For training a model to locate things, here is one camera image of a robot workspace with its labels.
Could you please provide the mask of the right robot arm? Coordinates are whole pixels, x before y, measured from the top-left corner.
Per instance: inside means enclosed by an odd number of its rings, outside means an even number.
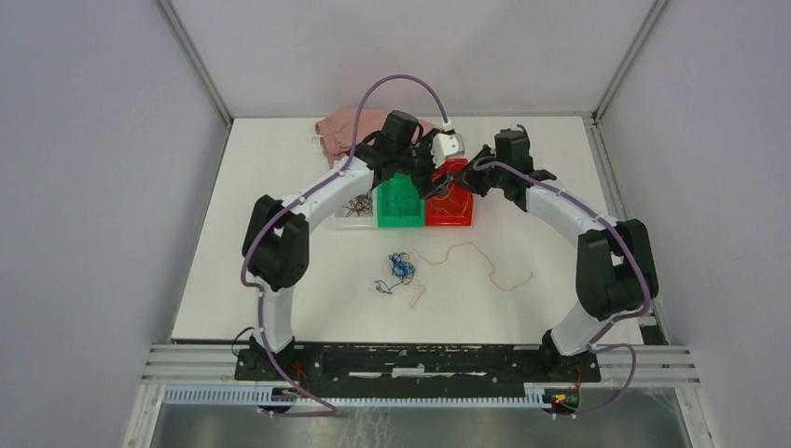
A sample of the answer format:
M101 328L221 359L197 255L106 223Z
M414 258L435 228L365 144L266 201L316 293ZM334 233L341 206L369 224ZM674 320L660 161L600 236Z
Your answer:
M492 147L483 146L464 168L442 175L438 182L478 196L499 189L576 250L576 303L548 331L538 357L539 370L549 380L561 381L571 374L575 356L593 351L617 323L651 310L659 280L646 225L636 218L618 220L597 212L556 175L536 169L523 125L500 131Z

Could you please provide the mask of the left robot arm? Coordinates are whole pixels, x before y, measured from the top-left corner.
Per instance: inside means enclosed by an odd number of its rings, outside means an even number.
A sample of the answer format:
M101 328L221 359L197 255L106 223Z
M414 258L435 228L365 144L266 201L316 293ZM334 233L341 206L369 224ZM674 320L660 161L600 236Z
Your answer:
M310 263L310 237L343 205L395 175L406 175L422 198L445 187L434 180L441 165L464 152L462 137L446 121L429 130L410 114L390 112L382 127L352 134L350 150L309 186L275 199L260 197L243 241L241 282L257 291L257 365L274 380L294 365L294 287Z

